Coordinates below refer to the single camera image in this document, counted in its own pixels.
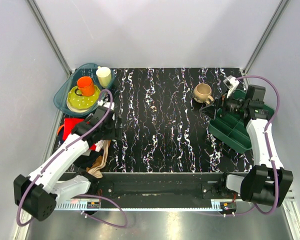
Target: green plate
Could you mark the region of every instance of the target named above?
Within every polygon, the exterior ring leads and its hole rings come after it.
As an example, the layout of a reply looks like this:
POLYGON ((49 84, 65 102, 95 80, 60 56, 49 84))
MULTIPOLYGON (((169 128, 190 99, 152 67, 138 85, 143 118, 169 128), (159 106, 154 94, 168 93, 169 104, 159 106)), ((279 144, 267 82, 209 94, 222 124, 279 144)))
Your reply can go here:
POLYGON ((67 101, 71 107, 78 110, 87 110, 91 108, 99 98, 100 90, 94 85, 95 92, 92 96, 79 96, 75 93, 75 90, 78 86, 74 86, 71 91, 68 93, 67 101))

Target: marble pattern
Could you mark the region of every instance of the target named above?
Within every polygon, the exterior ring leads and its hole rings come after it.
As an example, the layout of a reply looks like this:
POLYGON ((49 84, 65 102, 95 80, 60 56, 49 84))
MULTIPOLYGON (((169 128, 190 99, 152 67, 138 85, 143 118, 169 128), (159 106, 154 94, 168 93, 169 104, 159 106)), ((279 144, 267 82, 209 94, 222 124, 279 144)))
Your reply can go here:
MULTIPOLYGON (((114 71, 111 92, 122 117, 122 140, 112 141, 103 172, 247 172, 253 166, 252 151, 239 154, 209 134, 209 118, 199 112, 203 105, 192 99, 199 83, 220 97, 225 77, 241 76, 238 68, 114 71)), ((54 150, 60 144, 56 140, 54 150)))

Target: green dish rack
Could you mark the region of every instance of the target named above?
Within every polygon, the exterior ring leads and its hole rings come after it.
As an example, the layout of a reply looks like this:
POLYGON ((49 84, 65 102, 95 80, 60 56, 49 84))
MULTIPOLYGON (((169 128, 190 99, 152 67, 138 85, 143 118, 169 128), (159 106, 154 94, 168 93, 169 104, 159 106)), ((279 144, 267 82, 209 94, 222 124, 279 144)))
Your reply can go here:
MULTIPOLYGON (((246 93, 242 90, 236 90, 232 94, 232 97, 234 99, 245 99, 246 93)), ((275 113, 275 111, 267 105, 264 105, 263 109, 268 110, 271 116, 275 113)), ((210 121, 208 126, 209 133, 239 154, 250 150, 252 148, 250 137, 240 116, 228 113, 224 117, 218 117, 220 114, 221 109, 218 110, 217 117, 210 121)))

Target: mug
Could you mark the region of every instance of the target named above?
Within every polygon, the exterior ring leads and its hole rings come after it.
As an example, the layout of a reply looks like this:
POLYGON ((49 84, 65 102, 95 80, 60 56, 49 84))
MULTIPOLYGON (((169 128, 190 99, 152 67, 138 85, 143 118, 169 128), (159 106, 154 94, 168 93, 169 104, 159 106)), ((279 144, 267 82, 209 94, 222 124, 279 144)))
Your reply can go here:
POLYGON ((193 98, 198 103, 211 104, 214 98, 211 96, 212 90, 208 84, 200 83, 193 90, 193 98))
POLYGON ((95 72, 98 77, 99 83, 102 87, 106 88, 111 82, 111 70, 106 66, 98 66, 98 69, 95 72))
POLYGON ((78 88, 74 91, 78 96, 90 97, 95 93, 94 81, 89 76, 80 77, 76 82, 78 88))

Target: metal floor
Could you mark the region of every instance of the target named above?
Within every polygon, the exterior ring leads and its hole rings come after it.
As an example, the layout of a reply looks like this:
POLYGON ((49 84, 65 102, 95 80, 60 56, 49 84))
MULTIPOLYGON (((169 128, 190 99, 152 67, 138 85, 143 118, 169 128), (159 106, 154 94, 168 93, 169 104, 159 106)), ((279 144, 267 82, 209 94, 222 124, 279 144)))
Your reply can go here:
MULTIPOLYGON (((238 212, 248 210, 238 202, 238 212)), ((117 211, 95 216, 123 224, 117 211)), ((197 212, 127 212, 126 229, 114 228, 73 211, 55 211, 43 222, 31 223, 27 240, 290 240, 293 239, 283 207, 265 216, 257 210, 238 217, 217 217, 197 212)))

